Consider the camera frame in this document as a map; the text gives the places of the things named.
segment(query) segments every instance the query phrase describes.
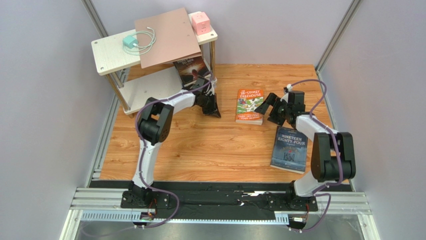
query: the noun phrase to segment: wood grain surface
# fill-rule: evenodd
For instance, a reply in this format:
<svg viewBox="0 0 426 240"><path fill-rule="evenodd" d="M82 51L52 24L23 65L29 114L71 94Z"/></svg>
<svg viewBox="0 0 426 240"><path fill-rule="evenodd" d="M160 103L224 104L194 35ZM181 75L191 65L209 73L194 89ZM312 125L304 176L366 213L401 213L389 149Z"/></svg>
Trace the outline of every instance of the wood grain surface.
<svg viewBox="0 0 426 240"><path fill-rule="evenodd" d="M170 65L149 69L132 67L129 80L160 71ZM222 118L204 116L198 106L186 108L173 116L168 138L163 142L155 165L156 181L214 182L291 182L302 175L270 166L277 125L263 120L262 125L235 123L237 91L263 89L283 95L283 87L304 79L316 79L312 65L218 64L217 101ZM306 110L320 99L317 82L301 83L294 90L305 92ZM324 101L315 110L316 117L331 126ZM139 138L135 118L123 109L112 131L100 178L131 180L135 174ZM311 162L312 142L308 143L306 172Z"/></svg>

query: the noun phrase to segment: book cover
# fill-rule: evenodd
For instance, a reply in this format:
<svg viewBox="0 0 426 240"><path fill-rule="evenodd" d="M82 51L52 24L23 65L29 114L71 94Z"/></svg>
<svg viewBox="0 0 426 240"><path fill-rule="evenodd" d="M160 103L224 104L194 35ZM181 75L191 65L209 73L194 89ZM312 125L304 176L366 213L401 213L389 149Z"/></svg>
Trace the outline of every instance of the book cover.
<svg viewBox="0 0 426 240"><path fill-rule="evenodd" d="M277 126L271 167L303 174L306 170L308 138L301 132Z"/></svg>
<svg viewBox="0 0 426 240"><path fill-rule="evenodd" d="M264 101L261 89L239 89L236 103L235 122L262 125L262 115L255 112Z"/></svg>
<svg viewBox="0 0 426 240"><path fill-rule="evenodd" d="M209 69L207 68L202 56L175 61L173 64L179 73L183 87L194 84L197 81L197 77L204 77L208 79L208 76L204 75L209 71Z"/></svg>

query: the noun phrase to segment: pink cube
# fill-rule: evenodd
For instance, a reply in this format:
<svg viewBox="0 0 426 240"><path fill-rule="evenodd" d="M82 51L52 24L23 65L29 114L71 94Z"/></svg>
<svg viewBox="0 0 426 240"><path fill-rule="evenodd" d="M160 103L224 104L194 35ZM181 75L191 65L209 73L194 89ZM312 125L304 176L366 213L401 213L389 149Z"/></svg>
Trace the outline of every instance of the pink cube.
<svg viewBox="0 0 426 240"><path fill-rule="evenodd" d="M192 15L192 28L197 35L210 33L210 19L205 12Z"/></svg>

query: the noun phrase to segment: shelf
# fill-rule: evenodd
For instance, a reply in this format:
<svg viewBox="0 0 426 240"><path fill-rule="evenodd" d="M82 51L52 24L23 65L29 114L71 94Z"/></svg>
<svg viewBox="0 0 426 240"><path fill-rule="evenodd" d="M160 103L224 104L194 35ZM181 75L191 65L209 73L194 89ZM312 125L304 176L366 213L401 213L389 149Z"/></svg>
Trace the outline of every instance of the shelf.
<svg viewBox="0 0 426 240"><path fill-rule="evenodd" d="M200 12L190 13L188 15L189 19L191 20L191 15L196 13ZM133 29L91 42L96 70L99 75L104 76L141 63L140 56L130 55L123 51L123 38L134 32L135 30ZM218 39L218 34L213 27L209 33L195 36L199 45Z"/></svg>
<svg viewBox="0 0 426 240"><path fill-rule="evenodd" d="M182 89L181 78L174 66L167 69L136 78L124 83L119 88L130 110L126 115L138 112L150 97L162 99L176 94Z"/></svg>

